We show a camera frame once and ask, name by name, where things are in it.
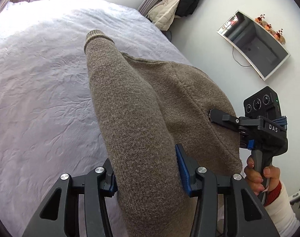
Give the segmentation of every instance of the fingernail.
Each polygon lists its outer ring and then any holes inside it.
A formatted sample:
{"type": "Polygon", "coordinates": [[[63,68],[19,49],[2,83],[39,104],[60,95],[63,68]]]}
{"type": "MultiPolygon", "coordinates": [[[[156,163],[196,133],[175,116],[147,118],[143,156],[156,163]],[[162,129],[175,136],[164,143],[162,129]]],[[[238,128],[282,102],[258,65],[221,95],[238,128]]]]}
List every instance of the fingernail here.
{"type": "Polygon", "coordinates": [[[271,170],[268,167],[264,168],[264,175],[269,175],[270,172],[271,170]]]}
{"type": "Polygon", "coordinates": [[[256,178],[256,182],[257,182],[257,183],[258,183],[258,182],[262,183],[262,182],[263,182],[263,178],[262,178],[262,177],[257,177],[257,178],[256,178]]]}

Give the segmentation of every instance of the hand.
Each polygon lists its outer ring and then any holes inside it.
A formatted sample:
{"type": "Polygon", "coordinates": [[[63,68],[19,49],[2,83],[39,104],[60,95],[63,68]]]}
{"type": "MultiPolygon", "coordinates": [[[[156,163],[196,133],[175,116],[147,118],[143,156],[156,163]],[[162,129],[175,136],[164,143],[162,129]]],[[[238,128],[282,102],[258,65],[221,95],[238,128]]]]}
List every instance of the hand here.
{"type": "MultiPolygon", "coordinates": [[[[244,169],[246,174],[245,180],[250,185],[252,191],[259,195],[261,191],[265,190],[265,187],[262,185],[263,178],[259,172],[256,172],[254,169],[254,161],[251,156],[247,159],[247,166],[244,169]]],[[[267,166],[263,170],[263,175],[266,178],[270,178],[269,187],[267,191],[274,190],[279,184],[280,169],[274,166],[267,166]]]]}

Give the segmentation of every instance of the beige puffer jacket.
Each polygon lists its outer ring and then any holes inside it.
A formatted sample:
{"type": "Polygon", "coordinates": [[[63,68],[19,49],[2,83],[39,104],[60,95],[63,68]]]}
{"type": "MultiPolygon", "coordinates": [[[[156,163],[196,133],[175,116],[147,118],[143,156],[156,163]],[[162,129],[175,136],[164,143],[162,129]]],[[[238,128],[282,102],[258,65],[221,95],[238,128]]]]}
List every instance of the beige puffer jacket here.
{"type": "Polygon", "coordinates": [[[167,31],[171,26],[180,0],[162,0],[148,12],[147,18],[160,30],[167,31]]]}

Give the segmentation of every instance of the camera module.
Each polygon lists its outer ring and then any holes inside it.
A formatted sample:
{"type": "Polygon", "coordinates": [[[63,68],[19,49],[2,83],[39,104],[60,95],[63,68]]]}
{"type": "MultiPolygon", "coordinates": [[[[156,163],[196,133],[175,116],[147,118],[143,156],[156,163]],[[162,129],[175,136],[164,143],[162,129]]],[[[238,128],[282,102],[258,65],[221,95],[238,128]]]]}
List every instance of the camera module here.
{"type": "Polygon", "coordinates": [[[269,103],[269,96],[267,95],[267,94],[265,94],[264,95],[264,97],[263,97],[263,103],[265,104],[265,105],[267,105],[268,103],[269,103]]]}
{"type": "Polygon", "coordinates": [[[247,113],[250,113],[251,112],[251,109],[252,109],[252,106],[250,104],[248,104],[246,107],[245,107],[245,111],[247,113]]]}
{"type": "Polygon", "coordinates": [[[261,100],[255,99],[253,102],[253,108],[257,111],[261,107],[261,100]]]}

